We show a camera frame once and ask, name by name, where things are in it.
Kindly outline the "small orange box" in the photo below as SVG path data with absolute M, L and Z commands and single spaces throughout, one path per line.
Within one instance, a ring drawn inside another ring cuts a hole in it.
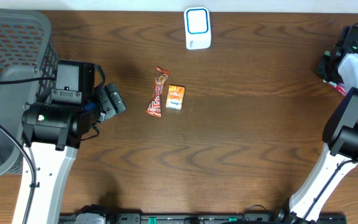
M 184 95 L 185 95 L 185 87 L 170 85 L 168 88 L 165 107 L 174 110 L 181 110 Z

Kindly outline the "red purple snack pack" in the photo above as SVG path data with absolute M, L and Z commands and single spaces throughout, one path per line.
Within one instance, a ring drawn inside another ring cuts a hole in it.
M 342 96 L 346 96 L 346 91 L 345 91 L 344 85 L 342 83 L 327 82 L 325 80 L 324 80 L 324 82 L 329 84 L 334 90 L 339 92 Z

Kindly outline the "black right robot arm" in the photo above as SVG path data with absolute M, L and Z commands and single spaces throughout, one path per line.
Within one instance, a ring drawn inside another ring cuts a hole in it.
M 324 127 L 316 165 L 281 210 L 282 223 L 317 223 L 334 189 L 358 165 L 358 22 L 343 28 L 334 48 L 322 56 L 316 74 L 344 99 Z

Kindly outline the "orange brown snack bag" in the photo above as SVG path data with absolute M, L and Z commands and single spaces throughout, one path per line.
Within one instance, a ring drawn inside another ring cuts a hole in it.
M 146 113 L 160 118 L 162 116 L 162 103 L 161 103 L 161 94 L 165 87 L 165 84 L 169 78 L 170 72 L 168 70 L 163 70 L 160 67 L 156 67 L 155 82 L 154 82 L 154 91 L 152 99 L 146 109 Z

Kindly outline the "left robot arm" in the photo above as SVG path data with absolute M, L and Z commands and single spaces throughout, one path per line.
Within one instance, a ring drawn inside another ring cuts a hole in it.
M 100 65 L 60 60 L 56 85 L 22 115 L 21 186 L 13 223 L 57 223 L 83 135 L 126 106 Z

